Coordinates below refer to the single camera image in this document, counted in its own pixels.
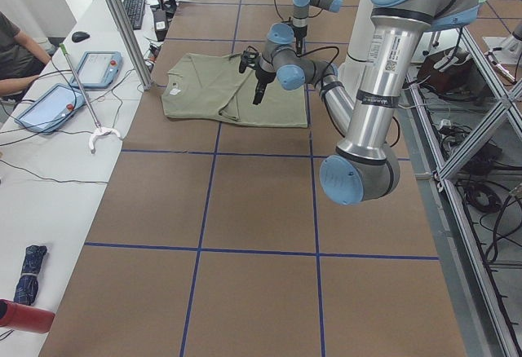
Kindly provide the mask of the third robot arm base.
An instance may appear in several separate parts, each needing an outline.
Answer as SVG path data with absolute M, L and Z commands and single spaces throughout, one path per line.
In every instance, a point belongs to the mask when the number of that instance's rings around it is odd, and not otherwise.
M 521 22 L 508 37 L 483 37 L 483 40 L 495 64 L 521 63 Z

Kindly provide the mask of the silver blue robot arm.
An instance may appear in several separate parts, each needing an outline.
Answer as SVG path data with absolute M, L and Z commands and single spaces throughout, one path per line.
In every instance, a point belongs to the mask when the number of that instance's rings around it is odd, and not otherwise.
M 343 5 L 343 0 L 293 0 L 293 5 L 294 10 L 290 26 L 294 31 L 296 51 L 300 55 L 303 52 L 303 42 L 307 36 L 310 7 L 337 13 Z
M 342 139 L 320 167 L 324 193 L 340 205 L 378 199 L 400 180 L 400 167 L 386 137 L 411 59 L 426 32 L 461 28 L 473 22 L 479 0 L 369 0 L 371 27 L 364 43 L 361 82 L 350 95 L 334 64 L 299 53 L 297 31 L 311 7 L 336 12 L 343 0 L 293 0 L 290 23 L 274 24 L 261 53 L 244 54 L 241 68 L 255 71 L 254 104 L 266 86 L 285 90 L 314 86 Z

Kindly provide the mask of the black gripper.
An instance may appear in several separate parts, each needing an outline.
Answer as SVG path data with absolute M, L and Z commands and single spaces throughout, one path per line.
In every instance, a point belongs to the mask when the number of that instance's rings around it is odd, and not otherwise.
M 297 55 L 303 55 L 304 46 L 303 42 L 307 36 L 307 27 L 300 27 L 295 29 L 295 46 Z
M 267 85 L 272 82 L 272 73 L 265 70 L 262 67 L 260 61 L 255 65 L 254 68 L 255 76 L 257 79 L 257 85 L 255 87 L 253 105 L 258 105 L 262 103 L 263 94 L 266 90 Z

